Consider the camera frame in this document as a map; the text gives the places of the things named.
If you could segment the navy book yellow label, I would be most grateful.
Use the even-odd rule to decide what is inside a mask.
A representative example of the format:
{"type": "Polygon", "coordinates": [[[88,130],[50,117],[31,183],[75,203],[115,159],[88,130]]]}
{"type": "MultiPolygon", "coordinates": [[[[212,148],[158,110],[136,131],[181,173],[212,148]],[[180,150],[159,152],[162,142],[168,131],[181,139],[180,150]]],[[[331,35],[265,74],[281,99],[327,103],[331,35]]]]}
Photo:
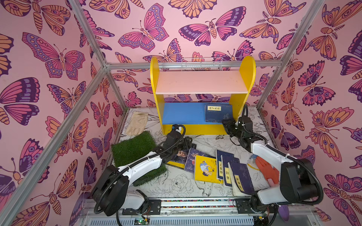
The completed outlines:
{"type": "Polygon", "coordinates": [[[230,104],[206,104],[205,121],[212,123],[222,123],[233,119],[233,109],[230,104]]]}

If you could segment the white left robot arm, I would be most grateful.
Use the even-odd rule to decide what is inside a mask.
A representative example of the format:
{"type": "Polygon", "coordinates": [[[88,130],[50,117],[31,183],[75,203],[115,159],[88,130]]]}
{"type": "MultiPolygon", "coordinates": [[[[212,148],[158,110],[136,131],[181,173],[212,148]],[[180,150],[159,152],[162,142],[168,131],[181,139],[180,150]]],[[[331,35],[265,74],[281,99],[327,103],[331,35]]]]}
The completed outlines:
{"type": "Polygon", "coordinates": [[[191,144],[185,134],[185,126],[174,124],[165,142],[144,157],[124,166],[106,167],[91,192],[91,198],[96,202],[94,213],[112,216],[118,214],[120,209],[134,210],[139,214],[147,212],[149,198],[140,190],[130,191],[129,187],[147,173],[171,161],[178,151],[191,144]]]}

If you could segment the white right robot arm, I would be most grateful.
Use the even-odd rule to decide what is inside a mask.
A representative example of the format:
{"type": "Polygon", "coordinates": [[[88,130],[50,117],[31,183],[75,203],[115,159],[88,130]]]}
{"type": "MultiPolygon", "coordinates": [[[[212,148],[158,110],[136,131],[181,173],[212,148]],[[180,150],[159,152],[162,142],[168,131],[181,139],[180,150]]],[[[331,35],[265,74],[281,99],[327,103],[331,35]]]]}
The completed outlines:
{"type": "Polygon", "coordinates": [[[244,149],[279,172],[278,185],[255,194],[260,204],[317,205],[322,202],[323,188],[309,160],[296,159],[272,147],[267,138],[253,131],[253,123],[247,116],[241,116],[238,121],[224,120],[222,125],[225,132],[230,137],[236,137],[244,149]]]}

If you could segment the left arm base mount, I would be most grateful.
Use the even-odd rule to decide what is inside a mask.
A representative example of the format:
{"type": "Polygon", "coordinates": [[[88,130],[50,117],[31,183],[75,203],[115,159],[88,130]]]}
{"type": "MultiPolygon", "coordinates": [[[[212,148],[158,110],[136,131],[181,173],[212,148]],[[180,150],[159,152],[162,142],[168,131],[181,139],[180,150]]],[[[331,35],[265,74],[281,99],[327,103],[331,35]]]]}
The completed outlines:
{"type": "Polygon", "coordinates": [[[138,209],[123,209],[122,215],[160,215],[161,200],[146,200],[138,209]]]}

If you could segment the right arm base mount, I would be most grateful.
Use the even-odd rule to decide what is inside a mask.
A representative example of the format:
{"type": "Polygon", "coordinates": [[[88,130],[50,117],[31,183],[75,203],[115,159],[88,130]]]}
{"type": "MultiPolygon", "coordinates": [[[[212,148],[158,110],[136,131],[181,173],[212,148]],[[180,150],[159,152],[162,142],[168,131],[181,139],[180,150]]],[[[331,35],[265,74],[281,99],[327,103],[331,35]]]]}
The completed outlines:
{"type": "Polygon", "coordinates": [[[279,206],[274,203],[262,204],[254,197],[236,198],[233,200],[233,205],[237,209],[238,214],[268,215],[270,213],[275,213],[279,208],[279,206]]]}

